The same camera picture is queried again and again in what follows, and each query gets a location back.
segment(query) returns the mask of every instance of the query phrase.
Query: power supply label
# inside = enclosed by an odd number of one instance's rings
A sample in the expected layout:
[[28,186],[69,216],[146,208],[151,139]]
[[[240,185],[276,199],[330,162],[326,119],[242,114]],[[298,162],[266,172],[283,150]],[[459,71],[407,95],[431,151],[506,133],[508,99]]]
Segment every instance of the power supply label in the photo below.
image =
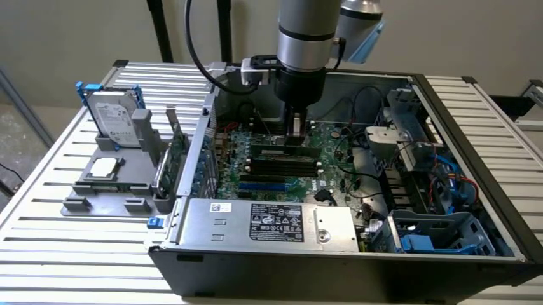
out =
[[251,205],[248,237],[260,241],[304,242],[302,206]]

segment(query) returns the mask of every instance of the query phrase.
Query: aluminum workbench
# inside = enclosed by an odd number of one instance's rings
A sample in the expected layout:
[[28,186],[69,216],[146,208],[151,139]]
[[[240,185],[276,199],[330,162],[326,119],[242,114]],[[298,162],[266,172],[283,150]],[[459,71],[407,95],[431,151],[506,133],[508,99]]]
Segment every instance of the aluminum workbench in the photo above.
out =
[[[478,85],[466,84],[460,78],[427,78],[543,241],[543,172],[538,160],[526,151],[534,149],[530,140]],[[130,62],[126,67],[114,68],[103,82],[105,85],[135,83],[143,88],[146,104],[154,113],[152,127],[162,137],[171,137],[167,104],[176,105],[183,131],[191,135],[208,93],[207,81],[196,68]],[[492,141],[488,141],[486,136],[491,133]],[[81,109],[0,215],[0,302],[292,304],[182,299],[171,293],[143,246],[148,237],[147,219],[60,214],[71,184],[95,152],[95,136],[96,126]],[[524,185],[511,187],[511,183]],[[491,304],[543,304],[543,276],[519,287],[492,287],[462,303]]]

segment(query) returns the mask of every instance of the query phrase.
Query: blue ram slot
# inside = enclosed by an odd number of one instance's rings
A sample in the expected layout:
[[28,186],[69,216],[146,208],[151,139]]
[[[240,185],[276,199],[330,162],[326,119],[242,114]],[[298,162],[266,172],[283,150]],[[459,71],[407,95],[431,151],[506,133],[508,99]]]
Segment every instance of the blue ram slot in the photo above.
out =
[[240,183],[238,185],[239,189],[247,189],[254,191],[287,191],[287,185],[280,183]]

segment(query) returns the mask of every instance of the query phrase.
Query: gray wall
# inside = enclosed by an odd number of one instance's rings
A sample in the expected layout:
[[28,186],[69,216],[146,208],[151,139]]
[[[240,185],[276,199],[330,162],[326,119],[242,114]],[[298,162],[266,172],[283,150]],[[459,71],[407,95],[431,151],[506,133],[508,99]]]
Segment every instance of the gray wall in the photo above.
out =
[[[275,53],[278,0],[232,0],[235,60]],[[542,0],[383,0],[388,24],[363,69],[474,76],[490,93],[543,79]],[[183,0],[164,0],[174,57],[190,62]],[[202,61],[220,60],[216,0],[194,4]],[[115,59],[159,61],[144,0],[1,0],[0,58],[32,104],[79,106],[73,82]]]

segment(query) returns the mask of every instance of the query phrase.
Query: sticker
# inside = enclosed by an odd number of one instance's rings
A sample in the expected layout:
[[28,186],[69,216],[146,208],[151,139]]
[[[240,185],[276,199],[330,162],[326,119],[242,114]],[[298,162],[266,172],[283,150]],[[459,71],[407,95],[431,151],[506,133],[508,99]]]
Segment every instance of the sticker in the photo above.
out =
[[139,146],[127,108],[122,105],[96,103],[96,111],[110,139],[120,146]]
[[259,241],[304,242],[299,205],[251,205],[248,237]]
[[231,211],[232,211],[232,204],[230,202],[212,202],[211,203],[210,212],[231,212]]

